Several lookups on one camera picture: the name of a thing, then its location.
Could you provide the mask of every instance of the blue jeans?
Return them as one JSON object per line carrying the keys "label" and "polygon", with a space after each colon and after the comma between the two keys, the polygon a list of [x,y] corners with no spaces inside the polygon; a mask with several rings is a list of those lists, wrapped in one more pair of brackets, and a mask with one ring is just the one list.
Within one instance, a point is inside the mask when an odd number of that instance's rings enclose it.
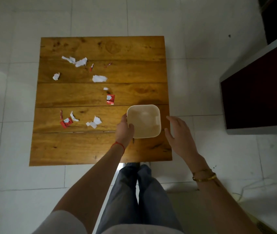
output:
{"label": "blue jeans", "polygon": [[[139,203],[135,194],[137,180]],[[96,234],[118,224],[150,224],[183,232],[167,193],[147,165],[127,163],[119,171]]]}

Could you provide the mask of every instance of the shirt sleeve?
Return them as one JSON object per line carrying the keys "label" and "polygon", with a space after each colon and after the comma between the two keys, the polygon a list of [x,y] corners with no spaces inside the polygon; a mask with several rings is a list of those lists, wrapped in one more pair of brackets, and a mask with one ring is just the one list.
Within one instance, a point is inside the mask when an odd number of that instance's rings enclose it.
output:
{"label": "shirt sleeve", "polygon": [[87,234],[82,222],[67,211],[52,212],[32,234]]}

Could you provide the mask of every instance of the person's left hand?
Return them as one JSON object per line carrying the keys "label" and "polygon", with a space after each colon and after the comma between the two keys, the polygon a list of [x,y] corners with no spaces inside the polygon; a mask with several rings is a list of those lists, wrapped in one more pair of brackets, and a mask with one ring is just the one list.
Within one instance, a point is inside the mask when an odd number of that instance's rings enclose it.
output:
{"label": "person's left hand", "polygon": [[127,114],[125,113],[121,122],[117,125],[116,129],[116,141],[121,143],[125,148],[129,145],[134,136],[134,125],[127,123]]}

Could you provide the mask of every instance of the wood grain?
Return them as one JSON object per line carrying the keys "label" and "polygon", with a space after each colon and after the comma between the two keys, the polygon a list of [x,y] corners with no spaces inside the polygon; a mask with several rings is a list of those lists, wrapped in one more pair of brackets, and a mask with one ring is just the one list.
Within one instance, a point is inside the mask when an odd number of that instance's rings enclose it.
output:
{"label": "wood grain", "polygon": [[[161,115],[161,127],[169,128],[170,123],[166,119],[169,115],[169,105],[158,105]],[[33,122],[33,133],[57,133],[57,132],[107,132],[115,131],[117,124],[129,106],[100,106],[100,107],[64,107],[64,108],[36,108]],[[63,118],[70,117],[74,112],[78,122],[74,122],[66,129],[60,125],[60,110]],[[102,123],[95,129],[87,126],[86,122],[94,120],[94,116],[101,118]]]}
{"label": "wood grain", "polygon": [[166,49],[164,36],[41,38],[40,59],[60,60],[62,56],[89,61],[160,61],[166,58]]}
{"label": "wood grain", "polygon": [[110,106],[107,105],[107,92],[115,95],[115,106],[169,104],[168,86],[166,83],[135,84],[49,84],[37,85],[36,108],[42,107],[78,107]]}
{"label": "wood grain", "polygon": [[[60,72],[58,80],[53,75]],[[166,83],[166,60],[162,61],[88,61],[75,67],[66,60],[40,60],[38,83],[93,83],[93,75],[106,76],[107,83]]]}
{"label": "wood grain", "polygon": [[[115,134],[33,133],[30,166],[95,164],[114,143]],[[172,150],[164,131],[154,138],[135,139],[121,162],[172,160]]]}

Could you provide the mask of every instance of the person's right arm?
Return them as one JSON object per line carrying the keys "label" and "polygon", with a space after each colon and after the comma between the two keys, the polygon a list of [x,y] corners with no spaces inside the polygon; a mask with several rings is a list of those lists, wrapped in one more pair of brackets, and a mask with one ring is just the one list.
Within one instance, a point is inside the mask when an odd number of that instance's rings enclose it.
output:
{"label": "person's right arm", "polygon": [[[184,159],[191,172],[196,173],[195,179],[212,177],[213,172],[205,159],[198,153],[186,123],[177,117],[167,116],[167,118],[173,126],[175,136],[173,137],[165,128],[165,134],[172,149]],[[206,203],[209,204],[208,209],[219,234],[261,234],[217,178],[206,182],[197,182],[197,185]]]}

